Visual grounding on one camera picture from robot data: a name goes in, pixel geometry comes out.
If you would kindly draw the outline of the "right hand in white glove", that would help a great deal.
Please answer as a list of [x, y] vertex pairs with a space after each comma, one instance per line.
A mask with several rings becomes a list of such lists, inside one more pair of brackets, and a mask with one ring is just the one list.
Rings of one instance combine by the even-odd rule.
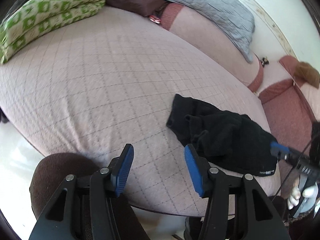
[[289, 210], [292, 210], [299, 203], [301, 197], [306, 199], [305, 205], [301, 209], [301, 213], [305, 213], [312, 209], [314, 206], [318, 195], [318, 186], [317, 184], [306, 188], [303, 192], [300, 191], [298, 186], [294, 186], [289, 198], [287, 199], [287, 207]]

